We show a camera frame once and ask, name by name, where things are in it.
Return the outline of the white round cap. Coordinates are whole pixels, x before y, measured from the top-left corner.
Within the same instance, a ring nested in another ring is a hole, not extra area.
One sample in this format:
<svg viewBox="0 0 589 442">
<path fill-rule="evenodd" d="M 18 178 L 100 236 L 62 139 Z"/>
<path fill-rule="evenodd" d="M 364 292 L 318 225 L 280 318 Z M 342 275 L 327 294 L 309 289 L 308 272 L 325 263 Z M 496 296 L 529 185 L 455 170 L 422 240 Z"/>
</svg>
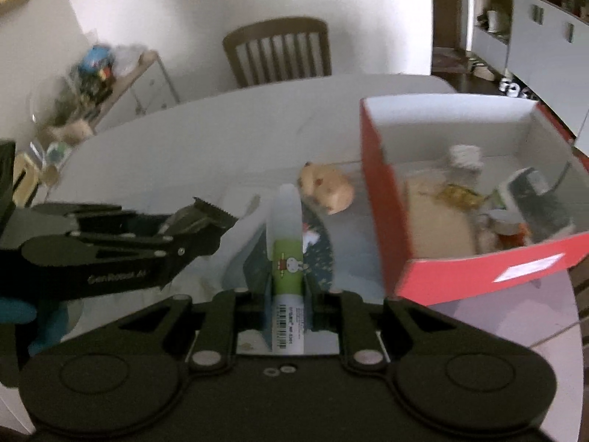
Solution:
<svg viewBox="0 0 589 442">
<path fill-rule="evenodd" d="M 503 208 L 489 210 L 486 215 L 489 228 L 498 235 L 518 235 L 523 225 L 523 220 L 519 214 Z"/>
</svg>

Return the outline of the small green yellow packet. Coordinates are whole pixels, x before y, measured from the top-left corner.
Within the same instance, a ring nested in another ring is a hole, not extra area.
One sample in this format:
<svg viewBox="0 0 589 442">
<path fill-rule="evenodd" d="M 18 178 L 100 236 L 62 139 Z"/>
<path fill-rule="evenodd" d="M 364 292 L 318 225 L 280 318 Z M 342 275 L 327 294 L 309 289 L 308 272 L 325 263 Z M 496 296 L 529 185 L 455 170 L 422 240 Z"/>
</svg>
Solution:
<svg viewBox="0 0 589 442">
<path fill-rule="evenodd" d="M 444 184 L 436 192 L 435 197 L 439 201 L 453 208 L 460 208 L 463 211 L 478 210 L 486 201 L 486 197 L 471 190 L 469 187 L 457 184 Z"/>
</svg>

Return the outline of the green white tube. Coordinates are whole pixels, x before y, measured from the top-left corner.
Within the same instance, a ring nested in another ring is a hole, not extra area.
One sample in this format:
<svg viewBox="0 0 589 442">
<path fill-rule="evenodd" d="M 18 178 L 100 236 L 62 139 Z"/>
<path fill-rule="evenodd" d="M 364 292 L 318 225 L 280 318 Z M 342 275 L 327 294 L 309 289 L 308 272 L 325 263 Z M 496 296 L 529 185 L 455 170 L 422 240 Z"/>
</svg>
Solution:
<svg viewBox="0 0 589 442">
<path fill-rule="evenodd" d="M 292 184 L 281 185 L 267 222 L 272 262 L 272 352 L 303 355 L 303 211 Z"/>
</svg>

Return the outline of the white green wipes pack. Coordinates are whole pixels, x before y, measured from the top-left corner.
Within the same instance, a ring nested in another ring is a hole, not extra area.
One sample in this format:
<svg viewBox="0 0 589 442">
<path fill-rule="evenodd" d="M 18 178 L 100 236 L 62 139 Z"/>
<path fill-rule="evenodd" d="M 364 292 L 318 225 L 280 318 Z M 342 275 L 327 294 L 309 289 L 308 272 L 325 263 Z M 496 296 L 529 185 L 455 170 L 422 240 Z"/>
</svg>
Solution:
<svg viewBox="0 0 589 442">
<path fill-rule="evenodd" d="M 495 188 L 491 198 L 495 208 L 503 208 L 522 219 L 528 243 L 566 238 L 575 232 L 570 211 L 543 173 L 533 166 L 513 173 Z"/>
</svg>

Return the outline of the cotton swabs bag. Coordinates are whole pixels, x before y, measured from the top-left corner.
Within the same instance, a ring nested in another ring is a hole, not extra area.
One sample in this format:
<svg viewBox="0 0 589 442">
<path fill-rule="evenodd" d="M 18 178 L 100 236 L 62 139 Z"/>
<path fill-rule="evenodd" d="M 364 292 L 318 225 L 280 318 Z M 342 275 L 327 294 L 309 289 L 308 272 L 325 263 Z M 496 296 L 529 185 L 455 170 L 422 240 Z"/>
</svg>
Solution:
<svg viewBox="0 0 589 442">
<path fill-rule="evenodd" d="M 484 167 L 482 149 L 471 145 L 450 146 L 446 153 L 446 165 L 454 180 L 476 178 Z"/>
</svg>

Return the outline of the tan spotted plush toy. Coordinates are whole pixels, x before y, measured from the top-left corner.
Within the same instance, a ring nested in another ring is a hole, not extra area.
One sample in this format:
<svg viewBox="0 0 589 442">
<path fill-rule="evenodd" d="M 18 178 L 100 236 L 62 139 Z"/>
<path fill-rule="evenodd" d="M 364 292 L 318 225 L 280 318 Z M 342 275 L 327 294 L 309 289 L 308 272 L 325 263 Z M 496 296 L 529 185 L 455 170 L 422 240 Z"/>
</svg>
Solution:
<svg viewBox="0 0 589 442">
<path fill-rule="evenodd" d="M 314 201 L 327 214 L 338 214 L 352 205 L 355 188 L 339 168 L 307 162 L 297 184 L 304 197 Z"/>
</svg>

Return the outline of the dark foil packet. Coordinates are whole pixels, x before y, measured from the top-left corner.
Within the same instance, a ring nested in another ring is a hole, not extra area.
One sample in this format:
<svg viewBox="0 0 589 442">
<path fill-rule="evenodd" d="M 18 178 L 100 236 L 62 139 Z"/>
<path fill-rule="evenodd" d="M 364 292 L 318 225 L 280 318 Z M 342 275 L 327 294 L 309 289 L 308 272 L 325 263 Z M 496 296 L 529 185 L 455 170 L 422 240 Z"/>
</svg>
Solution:
<svg viewBox="0 0 589 442">
<path fill-rule="evenodd" d="M 194 197 L 192 204 L 171 214 L 160 226 L 159 235 L 192 235 L 209 225 L 227 232 L 237 222 L 237 218 L 222 208 Z"/>
</svg>

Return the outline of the red orange keychain toy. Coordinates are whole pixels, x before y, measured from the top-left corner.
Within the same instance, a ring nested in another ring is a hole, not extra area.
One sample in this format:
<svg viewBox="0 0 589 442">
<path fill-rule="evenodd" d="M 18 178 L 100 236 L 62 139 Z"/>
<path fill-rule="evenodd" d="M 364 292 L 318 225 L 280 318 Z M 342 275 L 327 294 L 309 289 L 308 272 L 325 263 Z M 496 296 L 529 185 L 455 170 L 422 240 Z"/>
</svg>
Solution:
<svg viewBox="0 0 589 442">
<path fill-rule="evenodd" d="M 498 239 L 502 249 L 516 249 L 528 244 L 529 235 L 527 225 L 518 225 L 513 235 L 498 234 Z"/>
</svg>

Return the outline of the beige plush on sideboard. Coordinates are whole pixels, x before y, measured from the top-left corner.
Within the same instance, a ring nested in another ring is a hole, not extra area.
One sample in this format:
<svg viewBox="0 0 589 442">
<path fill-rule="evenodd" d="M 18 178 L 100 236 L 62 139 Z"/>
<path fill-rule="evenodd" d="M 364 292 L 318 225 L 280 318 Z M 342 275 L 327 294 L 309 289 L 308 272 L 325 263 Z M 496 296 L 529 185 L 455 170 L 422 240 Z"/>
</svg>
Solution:
<svg viewBox="0 0 589 442">
<path fill-rule="evenodd" d="M 50 126 L 45 129 L 52 141 L 63 142 L 74 147 L 95 136 L 91 125 L 82 119 L 68 123 L 61 127 Z"/>
</svg>

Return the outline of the white sideboard cabinet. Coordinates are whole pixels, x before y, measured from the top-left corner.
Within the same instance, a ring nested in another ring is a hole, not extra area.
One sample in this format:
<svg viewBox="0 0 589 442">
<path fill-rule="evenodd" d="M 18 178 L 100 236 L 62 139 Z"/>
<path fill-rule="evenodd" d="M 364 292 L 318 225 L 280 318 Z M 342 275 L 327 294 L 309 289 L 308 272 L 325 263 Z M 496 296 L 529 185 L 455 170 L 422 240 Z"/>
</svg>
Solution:
<svg viewBox="0 0 589 442">
<path fill-rule="evenodd" d="M 141 55 L 139 65 L 118 79 L 90 123 L 95 134 L 179 105 L 181 100 L 158 52 Z"/>
</svg>

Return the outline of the blue globe toy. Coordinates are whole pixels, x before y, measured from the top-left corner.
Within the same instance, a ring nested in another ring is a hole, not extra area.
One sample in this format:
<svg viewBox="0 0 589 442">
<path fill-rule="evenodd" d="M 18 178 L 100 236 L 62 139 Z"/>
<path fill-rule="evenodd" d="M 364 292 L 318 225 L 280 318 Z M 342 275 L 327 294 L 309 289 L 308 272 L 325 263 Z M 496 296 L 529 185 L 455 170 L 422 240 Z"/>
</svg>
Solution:
<svg viewBox="0 0 589 442">
<path fill-rule="evenodd" d="M 83 73 L 94 74 L 111 66 L 114 62 L 112 50 L 108 46 L 94 45 L 78 64 L 78 70 Z"/>
</svg>

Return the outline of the red cardboard shoe box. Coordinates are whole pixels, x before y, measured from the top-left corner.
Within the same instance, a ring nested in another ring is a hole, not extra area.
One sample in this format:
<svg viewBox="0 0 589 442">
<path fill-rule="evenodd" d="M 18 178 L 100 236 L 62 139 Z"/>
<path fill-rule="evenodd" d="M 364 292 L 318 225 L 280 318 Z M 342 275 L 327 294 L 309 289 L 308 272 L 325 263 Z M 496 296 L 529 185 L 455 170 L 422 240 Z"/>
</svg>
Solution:
<svg viewBox="0 0 589 442">
<path fill-rule="evenodd" d="M 588 255 L 587 169 L 533 101 L 366 98 L 360 151 L 389 295 L 476 297 Z"/>
</svg>

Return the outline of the far wooden chair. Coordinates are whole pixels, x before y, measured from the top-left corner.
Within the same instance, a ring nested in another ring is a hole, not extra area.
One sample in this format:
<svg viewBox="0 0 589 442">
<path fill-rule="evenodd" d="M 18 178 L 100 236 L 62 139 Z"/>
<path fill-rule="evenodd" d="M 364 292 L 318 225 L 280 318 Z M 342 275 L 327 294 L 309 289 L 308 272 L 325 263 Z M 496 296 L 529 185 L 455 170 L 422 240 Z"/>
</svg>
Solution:
<svg viewBox="0 0 589 442">
<path fill-rule="evenodd" d="M 223 50 L 240 88 L 328 77 L 328 23 L 296 16 L 237 28 L 223 38 Z"/>
</svg>

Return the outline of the white wall cabinet unit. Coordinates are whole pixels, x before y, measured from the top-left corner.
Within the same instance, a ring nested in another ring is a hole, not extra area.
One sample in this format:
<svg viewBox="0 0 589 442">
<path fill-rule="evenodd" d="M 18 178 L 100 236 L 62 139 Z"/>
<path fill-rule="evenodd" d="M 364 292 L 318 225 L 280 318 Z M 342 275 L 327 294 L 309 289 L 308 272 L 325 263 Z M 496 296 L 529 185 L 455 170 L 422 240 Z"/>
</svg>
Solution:
<svg viewBox="0 0 589 442">
<path fill-rule="evenodd" d="M 579 137 L 588 121 L 588 0 L 472 0 L 470 51 Z"/>
</svg>

